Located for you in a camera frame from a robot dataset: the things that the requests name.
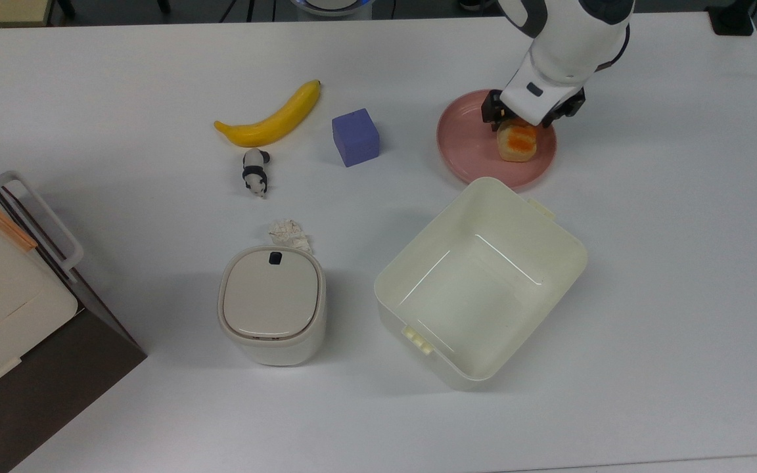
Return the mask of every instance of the white plastic bin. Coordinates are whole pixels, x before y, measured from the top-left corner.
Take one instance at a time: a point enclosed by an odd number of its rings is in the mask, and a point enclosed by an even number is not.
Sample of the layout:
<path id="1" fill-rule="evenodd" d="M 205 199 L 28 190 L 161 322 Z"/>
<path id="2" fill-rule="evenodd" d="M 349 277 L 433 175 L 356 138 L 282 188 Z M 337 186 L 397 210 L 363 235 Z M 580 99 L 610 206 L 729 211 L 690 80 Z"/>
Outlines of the white plastic bin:
<path id="1" fill-rule="evenodd" d="M 448 386 L 489 380 L 585 269 L 551 217 L 476 179 L 376 278 L 382 322 Z"/>

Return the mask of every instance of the blue block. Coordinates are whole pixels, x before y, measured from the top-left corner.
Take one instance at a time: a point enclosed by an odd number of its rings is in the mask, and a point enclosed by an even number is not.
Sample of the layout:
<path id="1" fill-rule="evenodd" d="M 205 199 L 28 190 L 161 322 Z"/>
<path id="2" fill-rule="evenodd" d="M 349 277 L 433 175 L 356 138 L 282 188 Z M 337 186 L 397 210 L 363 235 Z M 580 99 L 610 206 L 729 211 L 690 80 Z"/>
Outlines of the blue block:
<path id="1" fill-rule="evenodd" d="M 379 155 L 379 131 L 366 108 L 331 120 L 331 135 L 347 168 Z"/>

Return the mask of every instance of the floor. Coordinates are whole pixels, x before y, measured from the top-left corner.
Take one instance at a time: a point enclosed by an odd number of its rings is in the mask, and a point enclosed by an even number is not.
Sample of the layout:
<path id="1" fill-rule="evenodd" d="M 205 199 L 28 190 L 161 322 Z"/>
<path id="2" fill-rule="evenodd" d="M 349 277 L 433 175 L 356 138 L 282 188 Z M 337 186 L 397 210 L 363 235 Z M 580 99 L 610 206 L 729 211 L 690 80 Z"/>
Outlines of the floor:
<path id="1" fill-rule="evenodd" d="M 64 18 L 55 3 L 51 24 L 89 26 L 103 24 L 244 23 L 295 21 L 291 0 L 170 0 L 171 13 L 160 12 L 156 0 L 72 0 L 74 18 Z M 637 0 L 637 12 L 702 11 L 707 5 L 726 5 L 727 0 Z M 373 19 L 450 18 L 477 15 L 466 12 L 457 0 L 375 0 Z M 501 14 L 493 4 L 484 14 Z M 754 19 L 757 27 L 757 13 Z"/>

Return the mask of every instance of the table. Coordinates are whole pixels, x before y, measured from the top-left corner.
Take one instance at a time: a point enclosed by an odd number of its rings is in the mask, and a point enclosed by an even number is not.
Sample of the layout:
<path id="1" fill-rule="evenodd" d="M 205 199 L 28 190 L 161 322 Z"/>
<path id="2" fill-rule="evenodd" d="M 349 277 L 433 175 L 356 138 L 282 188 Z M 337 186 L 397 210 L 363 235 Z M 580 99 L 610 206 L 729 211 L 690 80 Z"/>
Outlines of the table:
<path id="1" fill-rule="evenodd" d="M 545 473 L 757 473 L 757 456 L 658 463 L 612 464 L 555 470 Z"/>
<path id="2" fill-rule="evenodd" d="M 60 50 L 55 45 L 67 44 Z M 453 392 L 381 326 L 373 279 L 463 184 L 434 133 L 502 87 L 504 18 L 0 31 L 0 171 L 86 248 L 80 269 L 149 357 L 18 470 L 486 471 L 757 455 L 757 36 L 642 14 L 559 120 L 529 189 L 585 273 L 485 392 Z M 267 200 L 213 120 L 252 122 L 319 78 L 271 153 Z M 330 120 L 366 107 L 379 158 Z M 327 272 L 307 365 L 250 362 L 216 323 L 223 267 L 294 218 Z"/>

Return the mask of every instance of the yellow banana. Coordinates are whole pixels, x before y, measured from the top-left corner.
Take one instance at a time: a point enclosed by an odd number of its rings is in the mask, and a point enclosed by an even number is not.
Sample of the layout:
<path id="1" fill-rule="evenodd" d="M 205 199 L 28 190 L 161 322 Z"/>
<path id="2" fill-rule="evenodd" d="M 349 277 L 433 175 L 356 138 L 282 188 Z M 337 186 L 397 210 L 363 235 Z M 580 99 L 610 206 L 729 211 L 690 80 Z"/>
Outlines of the yellow banana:
<path id="1" fill-rule="evenodd" d="M 252 125 L 226 125 L 216 121 L 216 130 L 232 143 L 246 148 L 255 148 L 273 143 L 288 135 L 292 129 L 315 108 L 321 96 L 321 82 L 307 81 L 282 108 L 272 116 Z"/>

